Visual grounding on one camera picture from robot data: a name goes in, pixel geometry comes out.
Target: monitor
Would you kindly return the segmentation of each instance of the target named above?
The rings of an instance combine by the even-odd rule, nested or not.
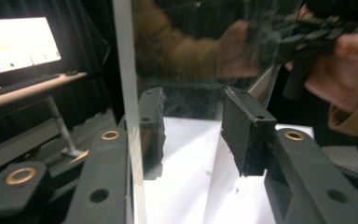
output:
[[[46,18],[0,20],[0,74],[60,59]]]

